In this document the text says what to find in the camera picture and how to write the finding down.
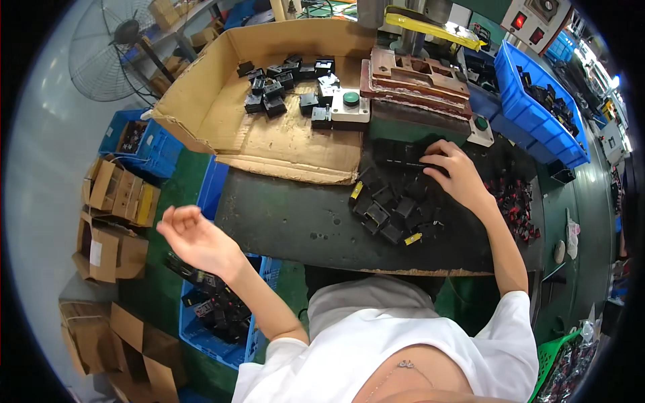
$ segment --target green plastic basket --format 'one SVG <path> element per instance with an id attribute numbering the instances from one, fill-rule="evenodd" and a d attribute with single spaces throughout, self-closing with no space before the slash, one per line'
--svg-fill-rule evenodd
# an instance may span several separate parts
<path id="1" fill-rule="evenodd" d="M 549 375 L 549 371 L 553 366 L 553 361 L 555 361 L 555 357 L 558 356 L 558 351 L 560 351 L 560 347 L 562 347 L 562 345 L 567 341 L 579 335 L 581 330 L 582 329 L 578 329 L 573 333 L 570 333 L 566 336 L 562 336 L 559 339 L 555 339 L 553 341 L 541 344 L 537 348 L 537 359 L 540 361 L 540 371 L 537 373 L 537 383 L 535 384 L 535 389 L 533 390 L 533 394 L 531 395 L 531 398 L 528 400 L 529 402 L 533 401 L 533 399 L 537 395 L 537 392 L 540 390 L 540 388 L 542 387 L 542 384 L 546 380 L 546 377 Z"/>

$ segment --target yellow tape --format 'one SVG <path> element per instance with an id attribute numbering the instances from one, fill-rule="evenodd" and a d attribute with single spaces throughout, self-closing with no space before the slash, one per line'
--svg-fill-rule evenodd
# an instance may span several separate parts
<path id="1" fill-rule="evenodd" d="M 405 238 L 405 245 L 409 245 L 413 242 L 417 242 L 419 239 L 421 239 L 421 235 L 422 235 L 421 232 L 417 232 L 411 237 Z"/>
<path id="2" fill-rule="evenodd" d="M 389 8 L 392 8 L 394 12 L 388 12 Z M 464 28 L 461 25 L 455 23 L 447 22 L 443 27 L 432 25 L 428 23 L 423 23 L 414 18 L 405 17 L 401 14 L 396 14 L 396 6 L 387 6 L 385 8 L 385 22 L 391 25 L 397 25 L 401 28 L 407 30 L 421 32 L 422 34 L 430 34 L 437 38 L 446 39 L 448 41 L 460 44 L 469 49 L 479 52 L 479 49 L 482 45 L 485 45 L 486 42 L 480 41 L 479 38 L 470 30 Z"/>
<path id="3" fill-rule="evenodd" d="M 148 220 L 150 206 L 152 205 L 152 192 L 154 187 L 151 184 L 143 184 L 143 196 L 139 203 L 139 212 L 137 213 L 137 225 L 144 225 Z"/>
<path id="4" fill-rule="evenodd" d="M 352 195 L 350 196 L 352 199 L 358 199 L 359 194 L 361 194 L 362 190 L 362 182 L 358 181 L 356 183 L 356 186 L 354 186 L 354 190 L 352 191 Z"/>

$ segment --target green floor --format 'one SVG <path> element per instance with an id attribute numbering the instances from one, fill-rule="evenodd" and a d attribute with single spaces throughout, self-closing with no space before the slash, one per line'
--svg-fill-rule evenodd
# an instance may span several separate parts
<path id="1" fill-rule="evenodd" d="M 553 245 L 564 239 L 566 223 L 565 208 L 571 210 L 573 220 L 580 223 L 579 258 L 565 266 L 568 284 L 563 293 L 551 304 L 540 310 L 535 327 L 538 344 L 554 339 L 557 328 L 556 317 L 561 316 L 566 326 L 577 323 L 585 317 L 592 302 L 604 298 L 606 290 L 606 268 L 611 262 L 610 236 L 613 224 L 606 214 L 608 201 L 604 197 L 606 180 L 605 162 L 592 154 L 592 164 L 577 170 L 578 179 L 566 186 L 560 186 L 539 171 L 544 203 L 545 272 L 554 269 L 551 258 Z M 183 150 L 174 176 L 162 187 L 157 209 L 157 219 L 170 205 L 193 204 L 197 200 L 209 155 Z M 141 280 L 122 280 L 119 283 L 119 298 L 143 319 L 159 329 L 178 337 L 179 297 L 181 279 L 163 266 L 163 259 L 169 247 L 154 230 L 148 232 L 148 266 Z M 278 294 L 287 302 L 294 313 L 307 307 L 304 268 L 299 263 L 283 262 L 278 281 Z M 475 335 L 493 313 L 499 293 L 493 276 L 448 279 L 437 296 L 437 312 L 453 319 L 469 335 Z M 306 326 L 306 314 L 302 314 Z M 205 397 L 216 402 L 231 399 L 237 372 L 208 358 L 193 347 L 182 342 L 184 366 L 190 379 L 189 386 Z M 256 362 L 263 362 L 264 350 L 256 355 Z"/>

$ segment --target red indicator light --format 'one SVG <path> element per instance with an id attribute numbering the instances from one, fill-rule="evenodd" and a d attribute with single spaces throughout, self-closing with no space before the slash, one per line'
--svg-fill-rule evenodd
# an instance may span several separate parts
<path id="1" fill-rule="evenodd" d="M 533 35 L 531 35 L 529 40 L 531 41 L 532 44 L 537 44 L 540 41 L 540 39 L 542 39 L 543 37 L 544 37 L 544 32 L 540 28 L 536 28 L 535 32 L 533 33 Z"/>
<path id="2" fill-rule="evenodd" d="M 519 12 L 515 16 L 515 19 L 513 20 L 511 26 L 516 30 L 520 30 L 524 26 L 525 21 L 526 21 L 526 15 Z"/>

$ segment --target person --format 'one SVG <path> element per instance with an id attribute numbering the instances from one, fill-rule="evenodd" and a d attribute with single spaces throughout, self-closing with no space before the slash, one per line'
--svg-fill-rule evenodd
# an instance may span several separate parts
<path id="1" fill-rule="evenodd" d="M 420 288 L 385 275 L 317 290 L 307 335 L 235 241 L 198 207 L 166 210 L 157 230 L 172 249 L 188 264 L 220 276 L 270 341 L 263 365 L 240 365 L 233 402 L 528 401 L 539 363 L 520 252 L 495 199 L 459 147 L 437 141 L 420 161 L 448 172 L 423 170 L 488 233 L 501 299 L 475 337 L 439 317 Z"/>

